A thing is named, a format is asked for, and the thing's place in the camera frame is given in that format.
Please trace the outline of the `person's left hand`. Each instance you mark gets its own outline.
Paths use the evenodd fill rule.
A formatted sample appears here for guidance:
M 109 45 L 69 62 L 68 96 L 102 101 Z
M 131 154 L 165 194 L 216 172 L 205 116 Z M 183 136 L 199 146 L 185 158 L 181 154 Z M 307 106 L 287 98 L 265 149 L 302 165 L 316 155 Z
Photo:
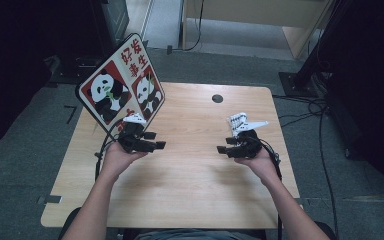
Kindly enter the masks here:
M 126 152 L 118 143 L 112 143 L 106 150 L 103 166 L 98 176 L 99 180 L 115 183 L 134 161 L 146 156 L 145 152 Z

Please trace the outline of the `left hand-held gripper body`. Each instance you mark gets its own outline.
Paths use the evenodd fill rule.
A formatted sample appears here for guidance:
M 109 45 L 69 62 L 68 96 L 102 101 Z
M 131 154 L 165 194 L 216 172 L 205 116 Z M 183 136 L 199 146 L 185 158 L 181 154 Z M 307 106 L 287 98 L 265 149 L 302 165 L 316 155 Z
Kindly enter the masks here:
M 154 142 L 154 139 L 144 139 L 142 137 L 143 133 L 146 132 L 144 125 L 147 121 L 139 113 L 124 117 L 123 123 L 124 127 L 118 136 L 118 142 L 126 152 L 154 151 L 149 150 L 147 145 L 147 142 Z

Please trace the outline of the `white grey patterned cloth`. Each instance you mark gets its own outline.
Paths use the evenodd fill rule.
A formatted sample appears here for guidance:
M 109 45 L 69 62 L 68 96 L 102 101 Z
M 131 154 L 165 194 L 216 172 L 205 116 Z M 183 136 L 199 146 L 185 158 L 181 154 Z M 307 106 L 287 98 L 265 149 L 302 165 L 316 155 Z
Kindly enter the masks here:
M 244 112 L 231 115 L 227 118 L 227 122 L 230 125 L 232 136 L 236 137 L 240 132 L 248 130 L 247 114 Z

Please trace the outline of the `panda print board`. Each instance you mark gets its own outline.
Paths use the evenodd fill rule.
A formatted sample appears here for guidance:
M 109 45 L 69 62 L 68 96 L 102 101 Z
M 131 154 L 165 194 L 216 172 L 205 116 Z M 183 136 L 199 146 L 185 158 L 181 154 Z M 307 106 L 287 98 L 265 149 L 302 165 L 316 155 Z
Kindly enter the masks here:
M 76 87 L 76 96 L 106 133 L 116 137 L 123 119 L 139 115 L 147 128 L 165 101 L 139 34 L 130 34 Z

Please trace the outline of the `black stand base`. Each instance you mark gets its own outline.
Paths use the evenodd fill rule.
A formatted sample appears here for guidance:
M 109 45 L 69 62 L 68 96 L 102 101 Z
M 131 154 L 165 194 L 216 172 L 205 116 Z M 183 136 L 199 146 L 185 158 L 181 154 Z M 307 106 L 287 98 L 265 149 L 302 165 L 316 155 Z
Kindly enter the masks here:
M 57 56 L 51 56 L 44 60 L 51 72 L 48 85 L 69 84 L 77 85 L 87 79 L 96 69 L 100 59 L 91 57 L 78 57 L 74 64 L 68 66 Z

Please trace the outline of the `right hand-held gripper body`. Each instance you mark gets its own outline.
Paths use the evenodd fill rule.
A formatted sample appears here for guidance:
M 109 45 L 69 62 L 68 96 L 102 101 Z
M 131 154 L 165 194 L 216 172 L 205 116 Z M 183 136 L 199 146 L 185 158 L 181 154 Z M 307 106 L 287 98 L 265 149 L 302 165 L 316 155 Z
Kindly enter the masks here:
M 254 158 L 262 148 L 256 128 L 267 125 L 268 122 L 250 122 L 248 130 L 240 132 L 236 137 L 237 144 L 228 149 L 229 158 Z

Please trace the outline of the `dark cabinet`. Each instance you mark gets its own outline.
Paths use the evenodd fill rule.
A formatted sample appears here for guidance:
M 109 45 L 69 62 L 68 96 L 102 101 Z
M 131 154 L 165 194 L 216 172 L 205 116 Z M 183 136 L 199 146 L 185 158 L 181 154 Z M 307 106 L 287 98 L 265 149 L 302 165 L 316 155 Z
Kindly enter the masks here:
M 126 0 L 90 0 L 102 54 L 110 55 L 124 39 L 129 23 Z

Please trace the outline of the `person's grey blue shirt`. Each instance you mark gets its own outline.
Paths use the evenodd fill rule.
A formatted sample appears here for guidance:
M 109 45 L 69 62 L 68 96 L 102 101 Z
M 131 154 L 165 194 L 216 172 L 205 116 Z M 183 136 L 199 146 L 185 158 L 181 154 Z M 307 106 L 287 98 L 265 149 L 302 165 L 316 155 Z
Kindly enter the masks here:
M 120 240 L 268 240 L 264 230 L 125 229 Z

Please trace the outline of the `light wooden cabinet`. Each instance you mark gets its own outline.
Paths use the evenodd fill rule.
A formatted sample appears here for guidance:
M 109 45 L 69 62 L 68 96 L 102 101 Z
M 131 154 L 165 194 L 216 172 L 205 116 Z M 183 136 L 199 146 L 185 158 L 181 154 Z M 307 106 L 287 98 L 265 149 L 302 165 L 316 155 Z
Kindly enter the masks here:
M 281 26 L 294 58 L 299 58 L 314 31 L 328 19 L 335 0 L 183 0 L 182 48 L 187 19 Z

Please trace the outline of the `person's right hand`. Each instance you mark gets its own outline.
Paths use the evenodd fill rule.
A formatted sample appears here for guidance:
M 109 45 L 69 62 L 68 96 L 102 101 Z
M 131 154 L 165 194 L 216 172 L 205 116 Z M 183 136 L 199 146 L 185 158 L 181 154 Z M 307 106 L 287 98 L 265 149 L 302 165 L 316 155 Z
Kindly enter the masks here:
M 272 187 L 280 182 L 275 166 L 265 149 L 261 149 L 254 158 L 235 158 L 234 161 L 249 167 L 266 187 Z

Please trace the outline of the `black metal stand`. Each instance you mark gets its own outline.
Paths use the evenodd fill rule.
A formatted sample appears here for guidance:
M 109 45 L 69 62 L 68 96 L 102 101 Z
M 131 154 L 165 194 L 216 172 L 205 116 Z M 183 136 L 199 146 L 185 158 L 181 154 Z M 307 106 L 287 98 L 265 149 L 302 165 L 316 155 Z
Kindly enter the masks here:
M 339 23 L 343 15 L 343 10 L 347 7 L 348 3 L 347 0 L 326 1 L 327 3 L 321 15 L 311 27 L 307 30 L 297 28 L 296 30 L 290 31 L 292 37 L 301 36 L 300 40 L 305 39 L 299 48 L 299 51 L 302 51 L 304 45 L 309 43 L 309 39 L 313 36 L 316 29 L 320 28 L 318 41 L 308 54 L 301 69 L 297 73 L 278 73 L 283 90 L 287 96 L 316 96 L 312 76 L 318 72 L 328 70 L 331 67 L 331 63 L 325 59 L 328 51 L 327 44 L 333 36 L 333 30 Z

